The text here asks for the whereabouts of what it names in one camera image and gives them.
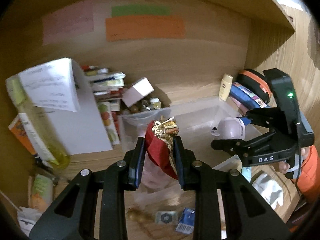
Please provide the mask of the person right hand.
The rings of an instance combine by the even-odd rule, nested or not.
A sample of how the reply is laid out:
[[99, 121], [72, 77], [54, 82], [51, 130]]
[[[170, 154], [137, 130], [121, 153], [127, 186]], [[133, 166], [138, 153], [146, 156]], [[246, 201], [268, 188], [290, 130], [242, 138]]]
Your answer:
[[282, 174], [286, 174], [287, 172], [291, 172], [296, 165], [301, 164], [303, 161], [305, 161], [309, 156], [309, 154], [310, 154], [310, 146], [302, 147], [300, 149], [300, 154], [295, 155], [295, 159], [292, 163], [290, 163], [289, 160], [280, 161], [276, 163], [274, 166], [278, 172]]

